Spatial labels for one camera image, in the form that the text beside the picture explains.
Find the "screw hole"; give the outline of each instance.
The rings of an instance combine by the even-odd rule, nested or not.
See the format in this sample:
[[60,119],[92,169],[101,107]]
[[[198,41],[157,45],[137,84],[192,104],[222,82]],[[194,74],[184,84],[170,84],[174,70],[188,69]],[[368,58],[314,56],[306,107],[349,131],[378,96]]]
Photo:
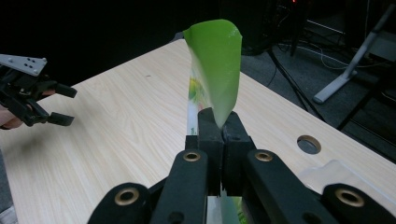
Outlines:
[[196,152],[188,152],[183,156],[185,161],[198,161],[201,159],[201,155]]
[[117,193],[114,201],[116,204],[120,206],[125,206],[136,202],[138,198],[139,198],[139,191],[135,188],[128,188],[128,189],[120,190]]
[[338,189],[335,191],[335,196],[342,202],[353,207],[364,206],[363,198],[355,191],[348,189]]
[[256,159],[259,161],[271,161],[272,160],[272,155],[266,152],[258,152],[256,153]]

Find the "cable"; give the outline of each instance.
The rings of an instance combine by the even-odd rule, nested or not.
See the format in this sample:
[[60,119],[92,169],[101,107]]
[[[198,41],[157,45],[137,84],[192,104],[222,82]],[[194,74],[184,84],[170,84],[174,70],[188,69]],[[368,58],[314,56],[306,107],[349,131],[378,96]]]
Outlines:
[[[340,35],[340,36],[338,37],[337,42],[333,42],[333,41],[330,40],[327,36],[318,34],[318,33],[314,32],[314,31],[308,30],[308,29],[306,29],[306,28],[304,29],[303,34],[304,34],[304,35],[302,35],[302,37],[300,38],[300,40],[301,40],[302,38],[305,38],[309,43],[315,43],[316,45],[321,46],[323,49],[329,49],[330,51],[332,51],[332,52],[337,52],[337,53],[341,54],[341,55],[344,56],[344,57],[348,57],[348,58],[350,57],[350,55],[347,55],[347,56],[345,55],[345,52],[347,53],[347,50],[348,50],[347,46],[345,46],[345,45],[340,45],[341,38],[343,37],[342,35]],[[327,42],[329,42],[329,43],[331,43],[331,44],[328,45],[328,44],[313,42],[313,41],[312,41],[312,38],[313,38],[314,36],[320,37],[320,38],[326,40]]]
[[290,9],[289,9],[289,8],[283,7],[283,6],[278,6],[278,7],[282,7],[282,8],[284,8],[284,9],[286,9],[289,13],[288,13],[288,15],[286,15],[282,20],[280,20],[280,22],[277,24],[276,29],[278,29],[278,28],[280,27],[280,24],[282,24],[282,22],[285,21],[285,20],[288,18],[288,16],[290,15]]
[[370,0],[367,1],[367,6],[366,6],[366,20],[364,22],[364,38],[365,39],[367,37],[367,24],[368,24],[368,20],[369,20],[369,12],[370,12]]
[[273,73],[273,76],[271,77],[271,80],[265,85],[265,87],[269,87],[271,85],[271,83],[274,80],[274,77],[276,75],[276,72],[277,72],[277,67],[275,66],[275,71]]
[[[278,44],[278,45],[284,45],[284,46],[288,46],[288,47],[290,46],[290,45],[288,45],[288,44]],[[304,49],[304,50],[310,51],[310,52],[312,52],[312,53],[315,53],[315,54],[317,54],[317,55],[320,55],[321,62],[322,62],[323,65],[324,65],[325,67],[327,67],[327,68],[334,69],[334,70],[343,70],[343,69],[346,69],[346,68],[347,68],[348,63],[341,62],[341,61],[339,61],[339,60],[337,60],[337,59],[334,59],[333,57],[330,57],[330,56],[324,54],[324,53],[323,53],[323,49],[320,48],[319,46],[316,46],[316,45],[314,45],[314,44],[310,44],[310,45],[312,45],[312,46],[314,46],[314,47],[320,49],[320,53],[319,53],[319,52],[316,52],[316,51],[314,51],[314,50],[312,50],[312,49],[306,49],[306,48],[303,48],[303,47],[300,47],[300,46],[297,46],[297,48],[298,48],[298,49]],[[332,66],[326,64],[326,63],[323,61],[323,57],[328,58],[328,59],[331,59],[331,60],[333,60],[333,61],[335,61],[335,62],[338,62],[338,63],[340,63],[340,64],[343,64],[343,65],[345,65],[345,66],[344,66],[344,67],[332,67]],[[375,66],[379,66],[379,65],[382,65],[382,64],[386,64],[386,63],[388,63],[388,61],[384,61],[384,62],[382,62],[382,63],[370,64],[370,65],[359,65],[359,66],[357,66],[357,68],[375,67]]]
[[[279,45],[287,46],[287,48],[286,48],[286,49],[282,49]],[[277,47],[280,49],[280,51],[286,53],[286,52],[288,52],[288,50],[290,49],[291,45],[290,45],[290,44],[280,44],[280,43],[277,43]]]
[[315,106],[306,98],[305,94],[300,89],[300,87],[297,85],[297,83],[292,78],[292,76],[286,71],[286,69],[282,66],[282,64],[280,64],[280,62],[277,60],[275,54],[272,51],[272,48],[269,48],[267,52],[268,52],[269,56],[271,57],[272,61],[274,62],[274,64],[276,65],[279,72],[283,75],[283,77],[289,82],[290,86],[293,88],[293,91],[296,93],[297,98],[299,99],[300,103],[302,103],[302,106],[304,107],[305,111],[308,111],[308,110],[306,108],[306,105],[303,102],[303,99],[311,107],[311,109],[317,114],[318,118],[321,119],[322,121],[326,122],[326,120],[320,115],[320,113],[315,108]]

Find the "black cable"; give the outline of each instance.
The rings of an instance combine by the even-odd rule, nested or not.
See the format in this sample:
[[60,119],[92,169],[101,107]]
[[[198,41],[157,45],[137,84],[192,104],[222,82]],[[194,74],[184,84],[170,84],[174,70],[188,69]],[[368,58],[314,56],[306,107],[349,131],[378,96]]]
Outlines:
[[282,48],[279,46],[279,44],[283,44],[283,42],[279,42],[279,43],[277,43],[276,45],[277,45],[277,47],[279,48],[279,50],[282,51],[282,52],[284,52],[284,53],[288,52],[288,50],[290,49],[290,44],[288,44],[288,45],[286,46],[286,49],[282,49]]
[[[323,37],[331,44],[324,44],[322,42],[312,41],[310,36],[312,36],[313,34]],[[290,40],[283,40],[281,43],[290,45]],[[304,32],[304,35],[302,35],[301,38],[299,39],[297,46],[309,47],[311,49],[320,49],[320,51],[322,51],[323,53],[328,53],[328,52],[336,53],[337,55],[341,56],[340,60],[350,61],[350,60],[352,60],[352,58],[354,56],[354,54],[352,54],[350,52],[350,50],[348,50],[348,48],[346,48],[344,46],[339,46],[338,44],[332,42],[330,39],[327,39],[325,36],[317,34],[315,32],[311,32],[311,31]]]
[[[337,42],[330,40],[326,35],[321,35],[314,31],[304,29],[303,35],[300,38],[300,40],[305,38],[305,40],[308,43],[315,44],[315,45],[321,47],[324,51],[326,51],[326,49],[327,49],[331,52],[339,53],[341,56],[343,56],[345,58],[351,59],[353,57],[353,54],[352,55],[350,54],[350,49],[345,45],[340,45],[340,41],[341,41],[341,38],[343,37],[343,35],[341,35],[341,34],[335,34],[335,35],[340,35]],[[320,43],[318,41],[312,41],[312,38],[314,36],[322,38],[325,41],[329,42],[330,44],[324,44],[324,43]]]
[[271,77],[271,80],[265,85],[265,87],[269,87],[272,83],[272,81],[274,80],[274,77],[276,75],[277,72],[277,67],[275,66],[275,72],[273,73],[273,76]]
[[277,58],[275,57],[275,54],[272,52],[272,49],[268,49],[268,54],[270,55],[272,61],[274,62],[275,66],[279,69],[280,74],[283,75],[283,77],[289,82],[291,88],[293,89],[294,93],[297,96],[298,101],[300,102],[300,104],[304,107],[305,111],[308,111],[308,108],[306,107],[306,105],[304,104],[303,99],[301,98],[301,95],[298,92],[298,89],[296,88],[296,86],[292,83],[291,79],[286,75],[286,70],[285,68],[282,66],[282,64],[280,64],[280,62],[277,60]]
[[275,54],[272,51],[272,48],[269,48],[267,50],[267,52],[268,52],[270,58],[272,59],[272,61],[274,62],[274,64],[276,65],[279,72],[283,75],[283,77],[289,82],[290,86],[293,88],[293,91],[296,93],[297,98],[299,99],[300,103],[304,107],[305,111],[308,111],[308,109],[306,108],[306,105],[305,105],[303,99],[306,101],[306,103],[309,105],[309,107],[317,114],[318,118],[321,119],[322,121],[326,122],[326,120],[321,116],[321,114],[318,112],[318,110],[315,108],[315,106],[305,96],[305,94],[300,89],[300,87],[295,82],[295,80],[292,78],[292,76],[288,73],[288,71],[286,71],[286,69],[282,66],[282,64],[276,58]]
[[[285,45],[288,45],[288,46],[290,45],[290,43],[288,43],[286,41],[283,41],[282,43],[284,43]],[[287,49],[282,49],[279,46],[279,44],[280,43],[278,43],[277,45],[278,45],[279,49],[282,52],[287,52],[288,51]],[[329,52],[329,51],[323,49],[324,47],[323,47],[322,44],[313,43],[313,42],[304,42],[303,40],[299,40],[299,44],[297,45],[297,48],[299,48],[301,46],[304,46],[304,47],[307,47],[307,48],[310,48],[310,49],[313,49],[313,50],[320,49],[321,54],[323,56],[328,57],[328,55],[325,55],[324,52]],[[336,52],[336,53],[338,53],[338,55],[340,55],[342,58],[340,58],[340,59],[334,58],[334,59],[338,60],[338,61],[341,61],[340,63],[342,63],[342,61],[345,61],[345,63],[343,63],[344,65],[347,65],[347,62],[350,62],[352,60],[353,55],[346,55],[346,54],[344,54],[342,52],[339,52],[339,51]],[[376,60],[376,64],[381,64],[381,63],[386,63],[387,62],[387,60],[385,60],[385,59],[382,59],[382,60],[375,59],[375,60]],[[376,64],[373,63],[373,62],[368,62],[368,63],[359,62],[359,66],[358,67],[370,67],[370,66],[376,66]]]

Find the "green paper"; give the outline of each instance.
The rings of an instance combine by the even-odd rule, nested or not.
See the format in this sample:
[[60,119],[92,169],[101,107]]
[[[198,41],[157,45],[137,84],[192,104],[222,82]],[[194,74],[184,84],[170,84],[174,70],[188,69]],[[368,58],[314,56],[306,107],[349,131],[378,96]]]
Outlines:
[[230,21],[205,21],[183,32],[192,58],[193,82],[203,88],[216,124],[223,126],[235,106],[241,64],[242,36]]

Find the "hole in table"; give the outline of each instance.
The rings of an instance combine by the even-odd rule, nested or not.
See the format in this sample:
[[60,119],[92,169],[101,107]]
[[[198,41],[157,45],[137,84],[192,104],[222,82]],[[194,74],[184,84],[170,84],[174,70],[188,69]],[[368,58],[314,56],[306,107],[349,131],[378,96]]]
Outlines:
[[321,150],[320,142],[309,135],[302,135],[297,138],[298,147],[305,153],[318,154]]

